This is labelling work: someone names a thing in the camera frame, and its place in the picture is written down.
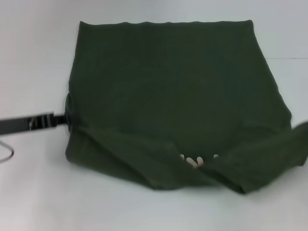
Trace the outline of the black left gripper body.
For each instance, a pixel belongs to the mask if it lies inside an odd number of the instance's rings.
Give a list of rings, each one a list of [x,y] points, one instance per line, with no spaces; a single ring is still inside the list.
[[[0,121],[0,135],[30,131],[29,123],[32,117],[10,118]]]

